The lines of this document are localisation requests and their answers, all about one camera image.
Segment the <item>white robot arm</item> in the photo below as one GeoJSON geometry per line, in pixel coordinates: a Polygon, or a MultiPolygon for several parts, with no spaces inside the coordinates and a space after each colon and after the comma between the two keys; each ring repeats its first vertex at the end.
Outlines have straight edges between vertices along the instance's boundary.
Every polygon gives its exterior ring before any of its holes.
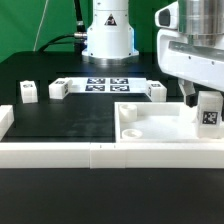
{"type": "MultiPolygon", "coordinates": [[[[129,0],[93,0],[85,61],[107,65],[138,57],[129,0]]],[[[155,13],[157,61],[178,78],[185,99],[200,84],[224,92],[224,0],[176,0],[155,13]]]]}

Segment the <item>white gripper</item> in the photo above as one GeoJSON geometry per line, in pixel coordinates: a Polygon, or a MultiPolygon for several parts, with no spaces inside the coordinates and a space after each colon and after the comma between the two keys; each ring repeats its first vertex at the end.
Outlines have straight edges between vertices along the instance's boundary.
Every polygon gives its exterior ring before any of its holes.
{"type": "Polygon", "coordinates": [[[163,73],[180,78],[178,84],[189,107],[197,104],[193,83],[224,92],[224,35],[217,37],[214,47],[196,47],[187,43],[185,35],[160,29],[157,59],[163,73]]]}

